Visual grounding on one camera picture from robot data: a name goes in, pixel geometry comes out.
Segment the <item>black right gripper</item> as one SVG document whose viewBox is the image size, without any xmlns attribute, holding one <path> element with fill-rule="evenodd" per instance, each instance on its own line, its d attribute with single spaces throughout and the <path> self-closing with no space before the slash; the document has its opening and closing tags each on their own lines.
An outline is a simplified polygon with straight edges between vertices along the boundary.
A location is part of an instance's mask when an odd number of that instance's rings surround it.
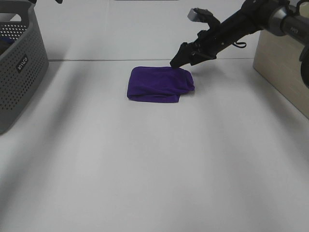
<svg viewBox="0 0 309 232">
<path fill-rule="evenodd" d="M 182 43 L 178 52 L 170 61 L 170 66 L 175 69 L 185 64 L 196 65 L 216 59 L 221 44 L 217 41 L 217 37 L 223 25 L 221 23 L 211 29 L 202 30 L 197 34 L 195 41 Z"/>
</svg>

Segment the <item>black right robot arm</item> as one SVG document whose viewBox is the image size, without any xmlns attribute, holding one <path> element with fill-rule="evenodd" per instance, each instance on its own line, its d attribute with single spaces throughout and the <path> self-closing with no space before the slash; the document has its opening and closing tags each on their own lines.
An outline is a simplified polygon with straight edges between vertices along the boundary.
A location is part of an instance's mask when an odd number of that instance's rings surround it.
<svg viewBox="0 0 309 232">
<path fill-rule="evenodd" d="M 218 53 L 231 45 L 245 48 L 246 43 L 239 41 L 244 36 L 266 30 L 275 36 L 288 35 L 304 45 L 299 61 L 302 81 L 308 86 L 309 19 L 300 14 L 302 3 L 300 0 L 293 6 L 288 0 L 246 0 L 238 11 L 223 22 L 207 9 L 192 8 L 188 18 L 208 24 L 209 29 L 201 30 L 195 41 L 182 43 L 170 66 L 194 66 L 214 60 Z"/>
</svg>

